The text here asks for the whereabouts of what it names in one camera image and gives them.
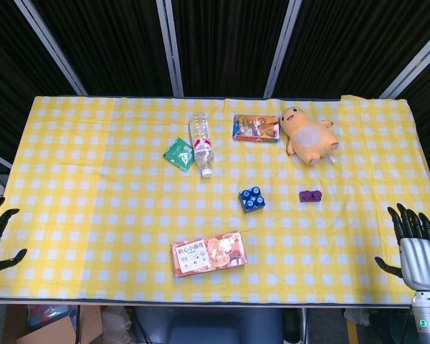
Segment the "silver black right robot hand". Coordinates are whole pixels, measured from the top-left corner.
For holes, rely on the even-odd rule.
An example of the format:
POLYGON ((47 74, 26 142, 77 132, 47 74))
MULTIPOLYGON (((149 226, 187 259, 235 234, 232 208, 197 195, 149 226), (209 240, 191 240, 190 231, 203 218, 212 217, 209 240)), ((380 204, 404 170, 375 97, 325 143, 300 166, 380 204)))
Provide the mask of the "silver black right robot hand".
POLYGON ((396 204, 387 211, 393 222, 393 230, 398 244, 400 267, 387 264, 376 257, 376 264, 384 271, 404 281, 415 291, 430 291, 430 221, 428 217, 412 209, 396 204))

